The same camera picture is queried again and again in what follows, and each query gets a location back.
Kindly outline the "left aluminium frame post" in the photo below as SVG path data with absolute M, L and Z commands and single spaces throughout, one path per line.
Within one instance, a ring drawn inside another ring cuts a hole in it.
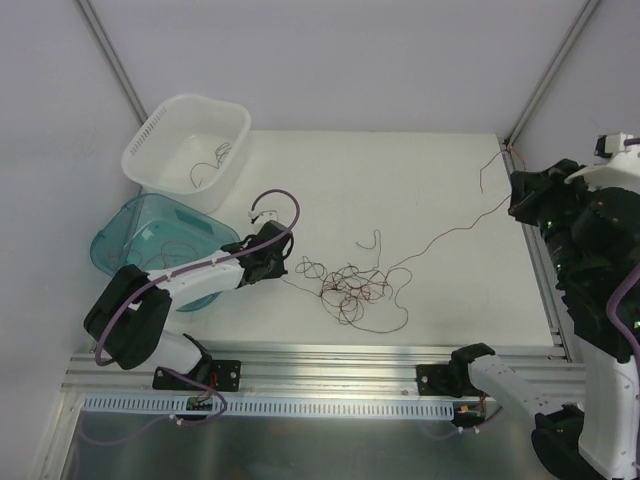
M 90 0 L 74 0 L 74 5 L 83 17 L 90 34 L 97 43 L 101 55 L 107 62 L 116 82 L 124 95 L 129 108 L 137 120 L 142 125 L 148 118 L 147 111 L 139 98 L 136 88 L 130 79 L 124 63 L 122 62 L 110 36 L 100 18 L 94 2 Z

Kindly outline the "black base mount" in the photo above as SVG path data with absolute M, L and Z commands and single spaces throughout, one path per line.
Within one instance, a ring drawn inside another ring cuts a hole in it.
M 464 395 L 464 383 L 448 364 L 419 364 L 415 372 L 420 396 L 462 398 Z
M 239 360 L 216 360 L 204 358 L 184 374 L 198 386 L 170 374 L 166 368 L 158 367 L 154 372 L 152 388 L 158 391 L 196 391 L 212 387 L 219 392 L 237 392 L 241 379 L 242 362 Z

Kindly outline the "aluminium rail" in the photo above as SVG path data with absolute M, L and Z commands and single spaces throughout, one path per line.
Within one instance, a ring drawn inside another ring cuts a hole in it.
M 206 342 L 216 359 L 241 363 L 239 392 L 255 397 L 414 399 L 416 367 L 449 360 L 450 346 Z M 561 347 L 499 347 L 497 354 L 547 395 L 580 402 L 585 369 Z

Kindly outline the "aluminium frame post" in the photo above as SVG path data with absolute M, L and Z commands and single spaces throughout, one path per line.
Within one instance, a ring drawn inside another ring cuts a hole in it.
M 517 116 L 514 125 L 509 130 L 509 133 L 504 137 L 503 144 L 506 147 L 514 145 L 525 131 L 528 124 L 535 116 L 540 104 L 550 92 L 554 81 L 561 73 L 565 63 L 573 52 L 574 47 L 581 39 L 585 29 L 588 27 L 601 5 L 601 0 L 587 0 L 582 3 L 578 13 L 571 21 L 558 47 L 554 51 L 547 66 L 544 68 L 540 78 L 536 82 L 535 87 L 526 100 L 523 109 Z
M 100 18 L 94 2 L 90 0 L 74 0 L 74 5 L 83 17 L 90 34 L 97 43 L 101 55 L 107 62 L 116 82 L 124 95 L 129 108 L 137 120 L 142 125 L 148 118 L 147 111 L 139 98 L 136 88 L 130 79 L 124 63 L 122 62 L 110 36 Z

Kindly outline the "white plastic basket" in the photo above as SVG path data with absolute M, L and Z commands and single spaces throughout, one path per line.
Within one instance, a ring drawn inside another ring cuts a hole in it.
M 239 177 L 249 151 L 249 111 L 197 94 L 163 101 L 121 158 L 124 174 L 203 213 L 218 209 Z

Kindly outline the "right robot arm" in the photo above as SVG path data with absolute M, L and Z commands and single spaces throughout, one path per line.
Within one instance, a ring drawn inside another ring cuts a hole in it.
M 559 479 L 639 475 L 639 196 L 592 187 L 569 159 L 509 177 L 508 212 L 539 230 L 585 367 L 582 405 L 545 396 L 483 343 L 454 351 L 455 396 L 487 394 L 531 431 Z

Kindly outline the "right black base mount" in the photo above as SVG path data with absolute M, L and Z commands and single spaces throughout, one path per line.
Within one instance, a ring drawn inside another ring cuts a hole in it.
M 415 372 L 420 396 L 462 398 L 464 395 L 464 383 L 448 364 L 419 364 Z

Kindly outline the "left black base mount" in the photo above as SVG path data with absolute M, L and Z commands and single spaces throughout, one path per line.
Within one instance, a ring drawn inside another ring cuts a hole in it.
M 152 388 L 158 391 L 196 391 L 212 387 L 219 392 L 237 392 L 241 379 L 242 362 L 239 360 L 216 360 L 204 358 L 184 374 L 198 386 L 170 374 L 166 368 L 158 367 L 154 372 Z

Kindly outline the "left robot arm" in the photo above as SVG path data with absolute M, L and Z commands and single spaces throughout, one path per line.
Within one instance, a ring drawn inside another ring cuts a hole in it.
M 96 365 L 127 371 L 148 364 L 156 390 L 236 390 L 237 379 L 192 336 L 168 331 L 167 319 L 201 298 L 281 278 L 293 244 L 292 231 L 270 220 L 257 233 L 175 269 L 120 268 L 84 320 L 96 342 Z

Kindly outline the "right aluminium frame post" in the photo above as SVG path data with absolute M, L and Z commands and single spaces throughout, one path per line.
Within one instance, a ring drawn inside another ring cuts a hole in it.
M 554 81 L 561 73 L 565 63 L 573 52 L 574 47 L 581 39 L 585 29 L 588 27 L 601 5 L 601 0 L 587 0 L 582 3 L 578 13 L 571 21 L 558 47 L 554 51 L 547 66 L 544 68 L 540 78 L 536 82 L 535 87 L 526 100 L 523 109 L 517 116 L 514 125 L 509 130 L 509 133 L 504 137 L 503 144 L 506 147 L 514 145 L 525 131 L 528 124 L 535 116 L 540 104 L 550 92 Z

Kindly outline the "teal transparent plastic bin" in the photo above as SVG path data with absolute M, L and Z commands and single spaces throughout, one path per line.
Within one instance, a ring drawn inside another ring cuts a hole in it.
M 93 264 L 110 281 L 91 308 L 109 319 L 134 292 L 154 278 L 169 279 L 160 302 L 172 312 L 191 312 L 219 293 L 241 286 L 243 270 L 221 248 L 239 236 L 225 224 L 160 194 L 139 195 L 100 230 L 90 246 Z

